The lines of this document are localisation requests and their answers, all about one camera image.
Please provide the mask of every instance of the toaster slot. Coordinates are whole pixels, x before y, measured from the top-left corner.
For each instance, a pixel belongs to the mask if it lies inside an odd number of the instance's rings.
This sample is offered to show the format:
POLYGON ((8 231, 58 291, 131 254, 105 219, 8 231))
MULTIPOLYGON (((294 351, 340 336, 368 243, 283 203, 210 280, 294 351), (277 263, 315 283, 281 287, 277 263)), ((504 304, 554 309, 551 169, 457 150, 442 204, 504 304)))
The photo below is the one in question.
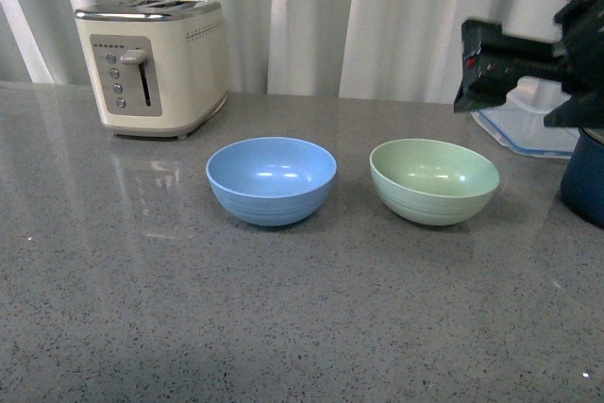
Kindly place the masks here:
POLYGON ((144 72, 144 62, 139 64, 139 73, 141 73, 141 82, 143 83, 144 103, 148 108, 150 108, 151 96, 149 96, 149 85, 147 84, 147 76, 144 72))

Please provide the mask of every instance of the curtain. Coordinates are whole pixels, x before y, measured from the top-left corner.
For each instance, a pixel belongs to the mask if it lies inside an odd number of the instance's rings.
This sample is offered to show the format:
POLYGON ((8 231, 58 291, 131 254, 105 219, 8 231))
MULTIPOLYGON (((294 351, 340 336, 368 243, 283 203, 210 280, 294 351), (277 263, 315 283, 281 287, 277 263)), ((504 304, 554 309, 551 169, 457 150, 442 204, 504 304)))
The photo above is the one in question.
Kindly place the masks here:
MULTIPOLYGON (((73 10, 117 0, 0 0, 0 80, 89 84, 73 10)), ((567 0, 218 0, 230 89, 451 103, 461 23, 553 40, 567 0)))

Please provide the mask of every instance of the plastic container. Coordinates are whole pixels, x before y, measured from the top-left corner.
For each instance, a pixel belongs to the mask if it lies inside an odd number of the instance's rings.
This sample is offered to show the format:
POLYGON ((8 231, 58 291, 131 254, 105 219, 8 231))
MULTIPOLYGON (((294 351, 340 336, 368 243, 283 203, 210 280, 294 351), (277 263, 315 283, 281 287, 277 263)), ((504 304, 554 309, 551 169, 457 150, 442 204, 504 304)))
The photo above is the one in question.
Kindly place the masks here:
POLYGON ((520 155, 570 159, 579 139, 575 128, 545 127, 544 117, 568 99, 560 84, 526 77, 508 93, 508 102, 473 112, 477 123, 520 155))

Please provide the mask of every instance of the toaster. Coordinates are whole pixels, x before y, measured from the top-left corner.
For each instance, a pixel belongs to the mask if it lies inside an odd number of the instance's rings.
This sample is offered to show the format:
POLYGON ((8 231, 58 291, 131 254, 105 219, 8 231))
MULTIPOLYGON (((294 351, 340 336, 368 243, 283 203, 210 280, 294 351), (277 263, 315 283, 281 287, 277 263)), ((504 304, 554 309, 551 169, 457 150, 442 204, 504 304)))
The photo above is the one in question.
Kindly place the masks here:
POLYGON ((184 138, 225 103, 218 2, 114 2, 77 9, 75 23, 101 122, 114 134, 184 138))

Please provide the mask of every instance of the blue pot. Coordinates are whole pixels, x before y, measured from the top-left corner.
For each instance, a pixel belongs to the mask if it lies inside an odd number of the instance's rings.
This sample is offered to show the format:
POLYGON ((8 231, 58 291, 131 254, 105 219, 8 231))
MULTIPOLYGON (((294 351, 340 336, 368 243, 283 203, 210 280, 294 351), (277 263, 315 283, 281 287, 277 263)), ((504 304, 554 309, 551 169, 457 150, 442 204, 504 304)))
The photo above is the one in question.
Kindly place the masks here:
POLYGON ((579 216, 604 227, 604 144, 583 129, 579 132, 562 178, 562 199, 579 216))

